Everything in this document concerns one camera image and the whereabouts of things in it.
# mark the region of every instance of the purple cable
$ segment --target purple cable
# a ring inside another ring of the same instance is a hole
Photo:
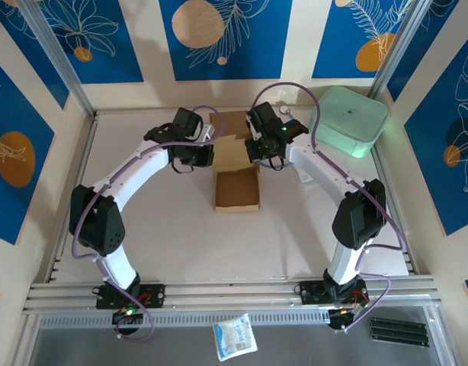
[[[155,151],[157,149],[162,149],[164,147],[168,147],[168,146],[202,146],[202,145],[207,145],[209,143],[212,143],[214,142],[215,140],[217,140],[219,137],[222,136],[223,132],[224,132],[224,129],[226,127],[226,122],[224,121],[224,118],[222,116],[222,114],[214,107],[211,107],[211,106],[208,106],[208,105],[199,105],[197,107],[195,107],[192,111],[195,112],[195,111],[198,111],[199,109],[202,109],[202,108],[206,108],[206,109],[210,109],[213,113],[217,114],[217,116],[219,116],[219,119],[220,119],[220,123],[221,123],[221,128],[219,130],[219,132],[216,134],[216,136],[210,140],[206,140],[206,141],[203,141],[203,142],[198,142],[198,143],[187,143],[187,142],[170,142],[170,143],[160,143],[158,145],[154,145],[148,149],[145,149],[144,151],[142,151],[140,154],[139,154],[139,157],[137,156],[134,156],[133,158],[131,158],[128,162],[126,162],[122,168],[120,168],[114,175],[112,175],[112,177],[110,178],[109,180],[109,183],[104,185],[96,194],[95,196],[90,200],[90,202],[88,202],[87,206],[85,207],[85,209],[83,210],[82,212],[82,215],[80,216],[79,218],[79,221],[76,225],[76,228],[75,228],[75,234],[73,235],[73,241],[72,241],[72,256],[73,258],[75,259],[85,259],[85,258],[92,258],[92,259],[97,259],[98,255],[97,254],[94,254],[94,253],[88,253],[88,254],[84,254],[84,255],[79,255],[77,254],[76,252],[76,246],[78,245],[78,241],[79,241],[79,234],[80,234],[80,231],[82,231],[82,227],[83,227],[83,223],[85,222],[85,218],[87,217],[88,213],[90,212],[90,210],[93,208],[95,202],[97,202],[97,199],[132,165],[134,164],[137,160],[140,160],[144,157],[144,155],[147,155],[149,154],[150,152],[152,151]],[[124,295],[125,297],[127,297],[129,300],[131,300],[134,304],[136,304],[149,318],[150,322],[151,322],[151,329],[149,330],[149,333],[143,337],[140,337],[140,338],[131,338],[131,337],[128,337],[128,336],[125,336],[125,335],[120,335],[121,338],[124,338],[124,339],[127,339],[127,340],[130,340],[130,341],[134,341],[134,342],[142,342],[142,341],[146,341],[147,339],[149,339],[152,334],[154,333],[154,318],[152,317],[152,314],[136,299],[134,298],[133,296],[131,296],[130,294],[128,294],[125,290],[123,290],[122,288],[120,288],[119,285],[117,285],[109,276],[109,274],[107,273],[107,271],[104,269],[104,266],[99,262],[99,261],[96,261],[97,263],[97,266],[98,266],[98,269],[100,270],[100,272],[103,274],[104,277],[107,278],[107,281],[115,287],[116,290],[118,290],[122,295]]]
[[[369,248],[384,248],[384,249],[391,249],[391,250],[398,250],[401,252],[404,252],[407,250],[407,242],[405,240],[404,235],[396,225],[395,221],[389,216],[389,214],[386,212],[386,210],[378,203],[378,201],[371,195],[369,192],[367,192],[363,187],[361,187],[356,181],[354,181],[343,169],[341,169],[336,163],[334,163],[328,156],[326,156],[324,153],[317,151],[317,144],[316,144],[316,131],[317,127],[319,126],[320,122],[320,104],[319,101],[317,100],[317,97],[306,87],[297,84],[295,82],[275,82],[274,84],[271,84],[261,90],[259,94],[256,96],[255,101],[252,103],[251,108],[254,108],[256,106],[256,103],[258,103],[258,99],[261,97],[261,95],[266,92],[268,89],[271,89],[275,86],[279,85],[292,85],[296,86],[297,88],[300,88],[304,90],[306,93],[310,95],[310,97],[313,99],[313,101],[316,104],[317,107],[317,117],[316,117],[316,122],[314,123],[314,127],[312,130],[312,133],[310,135],[310,141],[312,143],[312,148],[313,151],[318,154],[325,162],[327,162],[335,171],[337,171],[344,179],[346,179],[349,183],[351,183],[353,186],[355,186],[368,200],[370,200],[371,203],[375,205],[375,207],[378,209],[379,212],[383,215],[385,220],[390,224],[390,226],[395,230],[395,234],[399,240],[400,247],[395,247],[395,246],[386,246],[384,244],[373,244],[373,245],[368,245],[365,249]],[[364,253],[361,253],[360,258],[357,260],[356,264],[356,270],[359,268],[361,264],[361,259],[363,258]],[[355,326],[357,323],[359,323],[368,313],[371,312],[371,310],[374,309],[376,305],[380,303],[380,301],[388,294],[390,286],[392,284],[392,281],[387,277],[383,276],[381,274],[371,274],[371,273],[360,273],[360,275],[364,277],[373,277],[373,278],[384,278],[388,282],[388,286],[386,286],[386,290],[381,294],[380,297],[378,297],[374,303],[370,306],[370,308],[363,313],[360,317],[358,317],[352,324],[350,324],[347,328],[344,329],[345,332],[347,332],[350,328]]]

